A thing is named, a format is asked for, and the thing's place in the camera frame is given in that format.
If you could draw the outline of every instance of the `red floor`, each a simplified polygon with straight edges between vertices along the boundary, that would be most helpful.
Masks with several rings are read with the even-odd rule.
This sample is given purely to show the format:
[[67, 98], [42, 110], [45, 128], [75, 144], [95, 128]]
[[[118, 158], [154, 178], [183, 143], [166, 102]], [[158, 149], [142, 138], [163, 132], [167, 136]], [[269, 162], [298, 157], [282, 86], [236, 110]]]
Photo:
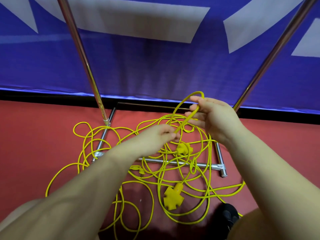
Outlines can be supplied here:
[[[32, 199], [44, 197], [46, 187], [55, 173], [63, 166], [77, 161], [83, 140], [72, 132], [76, 123], [86, 121], [93, 127], [103, 124], [99, 109], [94, 108], [0, 101], [0, 111], [1, 221], [19, 205]], [[135, 129], [139, 122], [159, 118], [162, 115], [164, 114], [119, 110], [114, 116], [112, 126]], [[249, 119], [243, 119], [242, 122], [290, 165], [320, 187], [319, 125]], [[81, 126], [77, 132], [86, 134], [88, 129]], [[197, 136], [194, 134], [188, 135], [190, 141], [194, 141], [196, 138]], [[115, 139], [114, 134], [108, 134], [107, 140], [111, 142], [111, 145], [116, 143]], [[221, 178], [217, 171], [213, 172], [211, 180], [213, 187], [241, 182], [241, 176], [224, 147], [222, 147], [222, 153], [228, 177]], [[56, 179], [52, 190], [57, 189], [75, 175], [76, 168], [68, 168]], [[177, 172], [171, 172], [167, 174], [167, 177], [178, 178], [179, 176]], [[199, 180], [194, 185], [200, 188], [203, 182]], [[152, 190], [156, 197], [156, 188], [152, 187]], [[142, 185], [128, 184], [124, 187], [124, 196], [126, 200], [138, 206], [142, 215], [142, 224], [146, 223], [151, 207], [151, 198], [147, 189]], [[233, 204], [242, 214], [257, 207], [246, 186], [239, 194], [224, 198], [224, 200]], [[193, 208], [197, 202], [198, 200], [185, 196], [178, 212], [185, 212]], [[218, 199], [212, 198], [210, 200], [210, 213], [207, 220], [218, 203]], [[205, 204], [194, 214], [180, 220], [195, 220], [203, 214], [204, 208]], [[136, 227], [138, 217], [136, 212], [130, 209], [130, 206], [126, 208], [123, 218], [128, 227]], [[158, 238], [160, 236], [168, 239], [180, 238], [181, 236], [191, 237], [201, 232], [205, 225], [206, 220], [196, 226], [178, 225], [164, 214], [156, 201], [151, 224], [144, 233], [141, 233], [139, 238], [150, 238], [150, 235], [155, 236], [155, 233]], [[121, 227], [118, 229], [119, 238], [123, 239], [121, 236], [125, 230]]]

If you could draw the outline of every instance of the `yellow extension cord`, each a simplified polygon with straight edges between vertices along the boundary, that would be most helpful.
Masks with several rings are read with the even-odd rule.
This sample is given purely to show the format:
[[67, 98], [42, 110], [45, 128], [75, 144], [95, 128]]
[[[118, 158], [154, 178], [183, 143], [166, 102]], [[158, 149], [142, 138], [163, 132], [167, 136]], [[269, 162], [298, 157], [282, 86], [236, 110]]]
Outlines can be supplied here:
[[[132, 202], [129, 202], [129, 201], [126, 201], [124, 196], [123, 196], [123, 193], [122, 193], [122, 186], [120, 187], [119, 189], [119, 193], [121, 195], [121, 199], [118, 200], [118, 194], [116, 195], [115, 197], [115, 201], [113, 202], [113, 204], [115, 204], [115, 208], [114, 208], [114, 218], [113, 218], [113, 222], [107, 226], [106, 228], [104, 229], [101, 229], [100, 231], [104, 231], [110, 227], [114, 227], [114, 236], [115, 236], [115, 239], [117, 239], [117, 234], [116, 234], [116, 222], [120, 219], [120, 222], [122, 224], [122, 226], [129, 232], [134, 232], [136, 233], [135, 234], [135, 237], [134, 239], [137, 238], [138, 236], [138, 233], [142, 230], [145, 230], [148, 225], [150, 224], [151, 222], [151, 219], [152, 219], [152, 215], [153, 215], [153, 210], [154, 210], [154, 196], [153, 196], [153, 193], [150, 189], [150, 187], [148, 186], [148, 184], [155, 184], [157, 185], [157, 191], [158, 191], [158, 200], [159, 200], [159, 203], [164, 211], [164, 213], [171, 219], [173, 220], [174, 222], [177, 222], [177, 223], [180, 223], [180, 224], [185, 224], [185, 225], [191, 225], [191, 224], [197, 224], [199, 222], [201, 222], [207, 215], [208, 213], [208, 210], [209, 210], [209, 206], [210, 206], [210, 198], [211, 197], [217, 197], [221, 202], [225, 203], [224, 200], [222, 200], [221, 197], [229, 197], [229, 196], [234, 196], [235, 194], [239, 193], [241, 191], [241, 189], [243, 188], [243, 186], [245, 185], [245, 182], [243, 181], [241, 184], [235, 184], [235, 185], [230, 185], [230, 186], [225, 186], [225, 187], [219, 187], [219, 188], [212, 188], [211, 187], [211, 169], [209, 167], [209, 165], [211, 165], [211, 156], [212, 156], [212, 143], [215, 142], [215, 140], [211, 139], [211, 136], [209, 135], [209, 137], [206, 135], [206, 133], [199, 127], [197, 126], [194, 126], [190, 123], [188, 123], [188, 120], [190, 118], [192, 118], [194, 116], [194, 114], [198, 111], [199, 109], [199, 106], [197, 107], [197, 109], [195, 111], [193, 111], [188, 117], [186, 116], [183, 116], [183, 115], [179, 115], [179, 114], [175, 114], [176, 111], [178, 110], [178, 108], [186, 101], [190, 98], [190, 96], [193, 96], [195, 94], [200, 94], [202, 98], [204, 98], [204, 94], [200, 91], [198, 92], [194, 92], [192, 94], [190, 94], [188, 97], [186, 97], [177, 107], [176, 109], [174, 110], [174, 112], [172, 114], [168, 114], [168, 115], [165, 115], [165, 116], [162, 116], [161, 118], [159, 119], [154, 119], [154, 120], [147, 120], [147, 121], [143, 121], [141, 123], [139, 123], [136, 127], [136, 130], [132, 130], [130, 128], [126, 128], [126, 127], [116, 127], [116, 128], [112, 128], [112, 127], [109, 127], [109, 126], [99, 126], [99, 127], [96, 127], [94, 129], [91, 128], [90, 124], [87, 123], [87, 122], [80, 122], [78, 124], [76, 124], [73, 128], [73, 133], [76, 135], [76, 136], [79, 136], [79, 137], [82, 137], [84, 138], [83, 140], [83, 145], [82, 145], [82, 151], [79, 155], [79, 158], [78, 158], [78, 162], [75, 162], [75, 163], [71, 163], [69, 165], [66, 165], [65, 167], [63, 167], [60, 171], [57, 172], [57, 174], [52, 178], [52, 180], [50, 181], [48, 187], [47, 187], [47, 190], [46, 190], [46, 193], [45, 193], [45, 196], [47, 197], [48, 196], [48, 192], [49, 192], [49, 189], [50, 189], [50, 186], [52, 184], [52, 182], [54, 181], [54, 179], [59, 175], [59, 173], [61, 173], [64, 169], [66, 169], [67, 167], [69, 166], [72, 166], [72, 165], [77, 165], [77, 168], [78, 168], [78, 174], [81, 172], [81, 168], [80, 166], [82, 166], [82, 170], [85, 169], [85, 167], [88, 167], [90, 166], [90, 164], [88, 163], [87, 159], [89, 156], [94, 156], [94, 153], [97, 152], [97, 151], [103, 151], [103, 150], [109, 150], [111, 149], [111, 145], [105, 141], [105, 140], [102, 140], [100, 138], [94, 138], [95, 135], [97, 135], [100, 131], [104, 130], [104, 129], [108, 129], [108, 130], [111, 130], [111, 131], [114, 131], [116, 133], [116, 135], [118, 136], [118, 139], [119, 139], [119, 142], [117, 143], [120, 144], [124, 139], [126, 139], [127, 137], [129, 137], [130, 135], [138, 135], [139, 134], [139, 131], [143, 130], [143, 129], [146, 129], [148, 128], [149, 126], [151, 125], [154, 125], [154, 124], [157, 124], [159, 125], [163, 120], [167, 120], [166, 124], [169, 124], [171, 126], [174, 126], [176, 127], [176, 133], [178, 131], [180, 131], [181, 133], [181, 137], [180, 137], [180, 140], [179, 140], [179, 143], [183, 143], [183, 144], [195, 144], [195, 143], [201, 143], [201, 150], [199, 152], [196, 152], [196, 153], [193, 153], [193, 154], [187, 154], [187, 155], [181, 155], [181, 154], [177, 154], [175, 151], [172, 151], [168, 145], [168, 143], [166, 143], [164, 145], [164, 148], [162, 148], [159, 153], [160, 155], [157, 156], [157, 157], [152, 157], [150, 156], [150, 158], [162, 158], [163, 159], [163, 164], [161, 165], [160, 169], [157, 170], [157, 171], [152, 171], [149, 167], [149, 165], [147, 164], [147, 162], [145, 161], [145, 159], [143, 158], [143, 161], [142, 161], [142, 166], [140, 165], [133, 165], [130, 167], [130, 170], [139, 170], [140, 173], [144, 174], [144, 173], [147, 173], [147, 174], [150, 174], [149, 176], [146, 176], [146, 177], [139, 177], [139, 176], [136, 176], [135, 174], [133, 174], [130, 170], [128, 171], [128, 173], [134, 177], [136, 180], [130, 180], [130, 181], [125, 181], [123, 182], [122, 184], [127, 184], [127, 183], [140, 183], [140, 184], [143, 184], [144, 186], [146, 186], [146, 188], [149, 190], [150, 192], [150, 195], [151, 195], [151, 198], [152, 198], [152, 209], [151, 209], [151, 214], [150, 214], [150, 218], [148, 220], [148, 222], [146, 223], [145, 226], [141, 226], [141, 214], [140, 214], [140, 211], [138, 209], [138, 207], [133, 204]], [[150, 124], [142, 127], [142, 128], [139, 128], [142, 124], [144, 123], [147, 123], [147, 122], [151, 122]], [[81, 135], [78, 135], [76, 132], [75, 132], [75, 128], [79, 125], [79, 124], [87, 124], [90, 128], [90, 131], [87, 133], [86, 136], [81, 136]], [[191, 126], [191, 130], [187, 130], [185, 128], [185, 125], [189, 125]], [[130, 133], [121, 138], [117, 132], [118, 129], [125, 129], [125, 130], [129, 130]], [[201, 140], [200, 141], [194, 141], [194, 142], [183, 142], [181, 141], [182, 139], [182, 135], [183, 133], [191, 133], [191, 132], [194, 132], [195, 129], [198, 130], [198, 132], [200, 133], [200, 137], [201, 137]], [[93, 149], [93, 142], [94, 141], [103, 141], [104, 143], [106, 143], [106, 145], [108, 147], [105, 147], [105, 148], [101, 148], [99, 150], [94, 150]], [[85, 153], [85, 149], [90, 145], [91, 147], [91, 152], [89, 154], [86, 155]], [[204, 168], [203, 170], [201, 170], [198, 166], [197, 166], [197, 158], [201, 155], [201, 153], [205, 150], [208, 150], [208, 161], [207, 161], [207, 165], [206, 165], [206, 168]], [[174, 156], [174, 158], [168, 160], [168, 155], [172, 155]], [[167, 168], [167, 165], [169, 164], [169, 162], [171, 161], [182, 161], [184, 164], [182, 165], [178, 165], [176, 167], [171, 167], [171, 168]], [[187, 174], [186, 177], [183, 176], [182, 174], [182, 171], [181, 171], [181, 167], [183, 167], [186, 163], [190, 164], [189, 168], [189, 172]], [[179, 173], [181, 175], [181, 178], [182, 180], [181, 181], [170, 181], [170, 180], [166, 180], [164, 179], [164, 175], [165, 175], [165, 172], [166, 171], [169, 171], [169, 170], [176, 170], [178, 169], [179, 170]], [[205, 176], [205, 172], [209, 170], [209, 179], [206, 178]], [[197, 176], [194, 176], [194, 177], [190, 177], [190, 175], [195, 175], [197, 172], [199, 172], [199, 175]], [[150, 182], [150, 181], [147, 181], [147, 179], [151, 178], [151, 177], [155, 177], [157, 178], [157, 182]], [[206, 189], [205, 190], [202, 190], [202, 189], [197, 189], [197, 188], [194, 188], [193, 186], [191, 186], [189, 184], [190, 181], [193, 181], [193, 180], [196, 180], [198, 178], [202, 177], [203, 180], [205, 181], [205, 184], [206, 184]], [[190, 189], [194, 190], [194, 191], [197, 191], [197, 192], [201, 192], [203, 194], [203, 196], [198, 196], [198, 195], [194, 195], [194, 194], [191, 194], [189, 192], [186, 192], [184, 190], [182, 190], [183, 193], [185, 193], [186, 195], [189, 195], [191, 197], [194, 197], [194, 198], [198, 198], [198, 199], [201, 199], [200, 202], [198, 203], [197, 206], [195, 206], [192, 210], [188, 211], [188, 212], [185, 212], [185, 213], [180, 213], [180, 214], [174, 214], [170, 211], [168, 211], [163, 203], [162, 203], [162, 200], [161, 200], [161, 193], [160, 193], [160, 190], [161, 190], [161, 186], [166, 186], [166, 187], [171, 187], [173, 188], [172, 185], [169, 185], [169, 184], [166, 184], [166, 183], [173, 183], [173, 184], [176, 184], [176, 183], [183, 183], [185, 185], [187, 185]], [[224, 189], [230, 189], [230, 188], [238, 188], [236, 191], [234, 191], [233, 193], [230, 193], [230, 194], [217, 194], [216, 191], [218, 190], [224, 190]], [[207, 206], [206, 206], [206, 209], [205, 209], [205, 212], [204, 214], [196, 221], [192, 221], [192, 222], [181, 222], [181, 221], [178, 221], [177, 219], [175, 219], [174, 217], [179, 217], [179, 216], [184, 216], [184, 215], [188, 215], [188, 214], [191, 214], [193, 213], [194, 211], [196, 211], [201, 205], [202, 203], [207, 200]], [[120, 214], [117, 216], [117, 207], [118, 207], [118, 204], [121, 204], [121, 209], [120, 209]], [[122, 220], [122, 213], [124, 211], [124, 208], [125, 208], [125, 204], [130, 204], [132, 205], [137, 213], [138, 213], [138, 217], [139, 217], [139, 223], [138, 223], [138, 229], [136, 230], [133, 230], [133, 229], [129, 229], [123, 222]]]

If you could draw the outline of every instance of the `blue backdrop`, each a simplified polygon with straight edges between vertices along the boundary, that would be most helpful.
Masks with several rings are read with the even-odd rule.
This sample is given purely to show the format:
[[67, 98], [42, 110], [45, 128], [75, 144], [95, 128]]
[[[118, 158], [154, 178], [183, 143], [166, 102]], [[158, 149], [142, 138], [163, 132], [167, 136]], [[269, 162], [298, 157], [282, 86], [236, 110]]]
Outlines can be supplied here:
[[[229, 53], [223, 20], [251, 0], [135, 0], [210, 7], [191, 43], [80, 30], [101, 94], [180, 101], [203, 91], [233, 105], [298, 7], [253, 41]], [[38, 33], [0, 4], [0, 89], [92, 94], [64, 22], [29, 0]], [[320, 17], [318, 2], [244, 106], [320, 114], [320, 58], [292, 52]]]

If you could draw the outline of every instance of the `black strip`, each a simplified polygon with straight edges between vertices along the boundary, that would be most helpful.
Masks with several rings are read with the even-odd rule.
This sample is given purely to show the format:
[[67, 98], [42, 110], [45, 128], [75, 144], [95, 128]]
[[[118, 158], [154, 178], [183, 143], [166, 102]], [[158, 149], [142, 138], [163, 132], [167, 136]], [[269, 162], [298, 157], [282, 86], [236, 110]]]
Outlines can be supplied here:
[[[52, 95], [42, 93], [0, 90], [0, 100], [98, 108], [94, 97], [91, 96]], [[172, 113], [174, 110], [173, 108], [175, 108], [178, 105], [178, 103], [174, 102], [139, 101], [113, 98], [102, 98], [102, 102], [106, 109], [113, 109], [114, 107], [117, 107], [117, 109], [120, 110], [161, 113]], [[154, 106], [164, 106], [172, 108], [162, 108]], [[189, 104], [183, 104], [181, 107], [189, 108]], [[177, 112], [184, 113], [185, 111], [187, 110], [179, 109]], [[238, 115], [240, 118], [245, 119], [272, 120], [320, 125], [320, 115], [318, 114], [240, 108], [238, 110]]]

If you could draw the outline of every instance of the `metal frame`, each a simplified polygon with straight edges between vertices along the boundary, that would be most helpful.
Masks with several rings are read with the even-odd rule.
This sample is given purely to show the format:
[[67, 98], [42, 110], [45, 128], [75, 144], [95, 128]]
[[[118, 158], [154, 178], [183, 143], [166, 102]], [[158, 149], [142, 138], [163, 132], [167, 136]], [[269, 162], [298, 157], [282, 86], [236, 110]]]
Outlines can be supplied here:
[[[288, 24], [288, 26], [284, 30], [283, 34], [280, 36], [279, 40], [277, 41], [277, 43], [275, 44], [275, 46], [273, 47], [273, 49], [271, 50], [269, 55], [266, 57], [266, 59], [263, 61], [263, 63], [259, 67], [258, 71], [256, 72], [256, 74], [254, 75], [254, 77], [250, 81], [249, 85], [243, 91], [242, 95], [239, 97], [238, 101], [234, 105], [233, 109], [236, 112], [238, 111], [238, 109], [240, 108], [240, 106], [242, 105], [244, 100], [247, 99], [247, 97], [249, 96], [250, 92], [253, 90], [253, 88], [258, 83], [258, 81], [262, 78], [262, 76], [267, 71], [267, 69], [270, 67], [272, 62], [278, 56], [279, 52], [286, 45], [286, 43], [290, 40], [290, 38], [292, 37], [294, 32], [297, 30], [299, 25], [302, 23], [302, 21], [304, 20], [304, 18], [306, 17], [308, 12], [312, 8], [312, 6], [316, 3], [316, 1], [317, 0], [305, 0], [302, 3], [302, 5], [298, 9], [297, 13], [294, 15], [294, 17], [292, 18], [292, 20], [290, 21], [290, 23]], [[101, 96], [100, 96], [99, 90], [97, 88], [96, 82], [95, 82], [94, 77], [92, 75], [91, 68], [90, 68], [90, 65], [89, 65], [89, 61], [87, 59], [86, 52], [85, 52], [83, 44], [82, 44], [82, 40], [81, 40], [81, 38], [79, 36], [78, 29], [77, 29], [77, 26], [76, 26], [76, 22], [74, 20], [73, 15], [72, 15], [72, 11], [70, 9], [70, 5], [68, 3], [68, 0], [58, 0], [58, 3], [59, 3], [59, 6], [60, 6], [60, 9], [62, 11], [62, 14], [64, 16], [64, 19], [66, 20], [66, 24], [69, 27], [70, 34], [71, 34], [71, 36], [73, 38], [73, 41], [74, 41], [74, 44], [75, 44], [75, 46], [77, 48], [77, 51], [78, 51], [79, 56], [80, 56], [80, 59], [81, 59], [81, 61], [83, 63], [85, 72], [87, 74], [87, 77], [89, 79], [91, 88], [93, 90], [94, 97], [95, 97], [95, 99], [97, 101], [97, 104], [98, 104], [100, 110], [101, 110], [103, 121], [105, 122], [105, 124], [107, 126], [109, 126], [110, 122], [111, 122], [111, 119], [112, 119], [112, 117], [114, 115], [114, 112], [116, 111], [116, 108], [114, 108], [111, 111], [110, 118], [108, 118], [107, 115], [106, 115], [105, 108], [104, 108], [104, 106], [102, 104], [102, 100], [101, 100]], [[108, 132], [107, 129], [105, 129], [103, 131], [101, 139], [105, 138], [107, 132]], [[99, 145], [98, 145], [97, 149], [100, 149], [101, 146], [102, 146], [102, 141], [99, 142]], [[215, 149], [216, 149], [216, 154], [217, 154], [217, 158], [218, 158], [219, 164], [212, 164], [211, 165], [211, 169], [220, 170], [221, 176], [222, 177], [226, 177], [227, 176], [227, 172], [226, 172], [226, 168], [225, 168], [225, 165], [224, 165], [224, 162], [223, 162], [223, 158], [222, 158], [222, 154], [221, 154], [219, 143], [215, 142], [214, 146], [215, 146]], [[95, 153], [96, 157], [100, 157], [102, 155], [103, 155], [103, 152], [96, 152]], [[162, 160], [150, 159], [150, 158], [146, 159], [146, 161], [150, 162], [150, 163], [159, 163], [159, 164], [163, 163]], [[177, 165], [177, 162], [172, 162], [171, 164], [172, 165]], [[202, 165], [202, 164], [203, 163], [198, 163], [197, 165], [200, 168], [203, 168], [203, 167], [206, 166], [206, 165]]]

